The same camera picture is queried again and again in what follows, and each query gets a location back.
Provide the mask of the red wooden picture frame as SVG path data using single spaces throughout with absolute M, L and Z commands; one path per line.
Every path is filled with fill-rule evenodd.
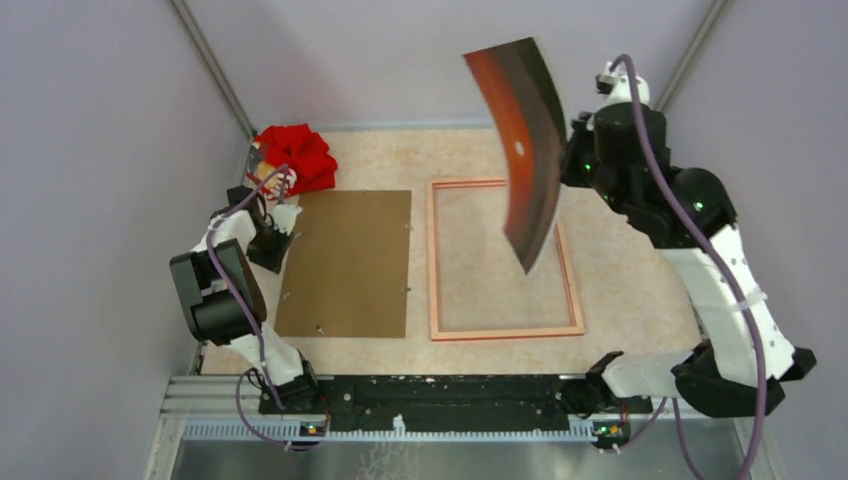
M 434 179 L 426 198 L 432 341 L 584 335 L 561 221 L 551 225 L 526 270 L 503 231 L 509 210 L 506 179 Z

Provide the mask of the brown fibreboard backing board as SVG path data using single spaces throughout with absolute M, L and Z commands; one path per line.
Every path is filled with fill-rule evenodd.
M 303 211 L 286 255 L 276 332 L 283 337 L 404 337 L 411 200 L 408 190 L 300 196 Z

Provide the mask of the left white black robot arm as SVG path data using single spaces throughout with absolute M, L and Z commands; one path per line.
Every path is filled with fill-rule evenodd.
M 247 186 L 227 192 L 227 207 L 210 218 L 190 251 L 170 259 L 169 269 L 188 330 L 202 342 L 240 354 L 258 372 L 274 413 L 308 413 L 320 386 L 303 354 L 267 322 L 267 302 L 253 269 L 282 270 L 292 241 L 297 207 L 268 207 Z

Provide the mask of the sunset landscape photo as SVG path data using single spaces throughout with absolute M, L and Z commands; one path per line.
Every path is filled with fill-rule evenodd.
M 506 159 L 503 232 L 525 273 L 535 267 L 555 223 L 559 154 L 567 140 L 563 108 L 532 37 L 463 55 L 489 109 Z

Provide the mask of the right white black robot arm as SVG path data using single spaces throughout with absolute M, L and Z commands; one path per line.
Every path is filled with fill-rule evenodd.
M 679 275 L 704 332 L 689 350 L 636 355 L 611 352 L 590 370 L 589 404 L 612 412 L 626 398 L 677 398 L 713 418 L 752 417 L 785 398 L 784 384 L 804 378 L 814 353 L 792 345 L 775 324 L 742 247 L 736 210 L 722 181 L 702 168 L 671 161 L 665 116 L 643 109 L 659 170 L 684 213 L 709 242 L 703 248 L 656 184 L 639 142 L 633 107 L 620 103 L 571 123 L 560 157 L 562 180 L 591 188 Z

